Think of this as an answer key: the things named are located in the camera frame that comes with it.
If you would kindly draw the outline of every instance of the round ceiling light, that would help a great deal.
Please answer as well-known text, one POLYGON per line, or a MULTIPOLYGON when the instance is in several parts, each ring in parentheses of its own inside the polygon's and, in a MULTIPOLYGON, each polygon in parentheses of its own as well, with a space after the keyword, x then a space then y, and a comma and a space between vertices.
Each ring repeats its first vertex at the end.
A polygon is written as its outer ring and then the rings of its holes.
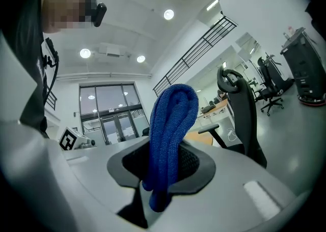
POLYGON ((174 11, 173 10, 166 10, 164 12, 164 19, 170 20, 174 17, 174 11))
POLYGON ((142 63, 142 62, 144 62, 145 61, 145 57, 143 56, 143 55, 140 55, 138 58, 137 58, 137 62, 138 63, 142 63))
POLYGON ((89 49, 87 48, 83 48, 81 51, 80 51, 80 56, 84 59, 88 59, 90 56, 91 56, 91 52, 89 49))

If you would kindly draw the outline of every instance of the double door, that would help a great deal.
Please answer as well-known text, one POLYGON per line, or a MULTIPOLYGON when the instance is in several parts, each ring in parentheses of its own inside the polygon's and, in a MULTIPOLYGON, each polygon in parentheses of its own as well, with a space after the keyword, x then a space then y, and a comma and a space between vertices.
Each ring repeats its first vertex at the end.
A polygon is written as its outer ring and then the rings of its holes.
POLYGON ((129 111, 101 117, 100 123, 106 145, 139 137, 129 111))

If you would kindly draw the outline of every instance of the ceiling light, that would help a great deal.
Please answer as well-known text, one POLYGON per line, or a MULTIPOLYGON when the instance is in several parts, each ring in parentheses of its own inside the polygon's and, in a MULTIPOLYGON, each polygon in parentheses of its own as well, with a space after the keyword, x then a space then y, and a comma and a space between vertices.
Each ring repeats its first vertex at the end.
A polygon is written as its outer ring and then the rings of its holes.
POLYGON ((174 17, 174 11, 173 10, 166 10, 164 12, 164 19, 170 20, 174 17))
POLYGON ((83 48, 81 51, 80 51, 80 56, 84 59, 88 59, 90 56, 91 56, 91 52, 89 49, 87 48, 83 48))
POLYGON ((137 62, 138 63, 142 63, 142 62, 144 62, 145 61, 145 57, 143 56, 143 55, 140 55, 138 58, 137 58, 137 62))
POLYGON ((211 8, 213 8, 217 3, 219 3, 219 0, 215 0, 211 5, 207 7, 207 11, 209 11, 211 8))

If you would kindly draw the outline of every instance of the blue towel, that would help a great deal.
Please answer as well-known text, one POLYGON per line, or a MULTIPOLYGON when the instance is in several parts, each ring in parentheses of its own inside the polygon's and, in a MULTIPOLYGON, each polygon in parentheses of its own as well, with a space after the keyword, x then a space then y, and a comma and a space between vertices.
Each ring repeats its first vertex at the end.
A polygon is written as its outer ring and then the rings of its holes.
POLYGON ((178 147, 198 114, 198 97, 186 84, 174 84, 157 98, 150 119, 149 168, 143 187, 149 205, 161 212, 171 201, 167 190, 178 181, 178 147))

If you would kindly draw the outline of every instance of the folded blue cloth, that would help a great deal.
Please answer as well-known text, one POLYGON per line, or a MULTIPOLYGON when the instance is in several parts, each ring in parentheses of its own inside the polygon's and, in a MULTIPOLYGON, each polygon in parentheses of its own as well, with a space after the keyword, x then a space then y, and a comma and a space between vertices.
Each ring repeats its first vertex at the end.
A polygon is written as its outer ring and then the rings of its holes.
POLYGON ((198 97, 186 84, 174 84, 157 98, 150 119, 149 168, 143 187, 149 205, 161 212, 169 204, 167 190, 178 181, 178 147, 198 114, 198 97))

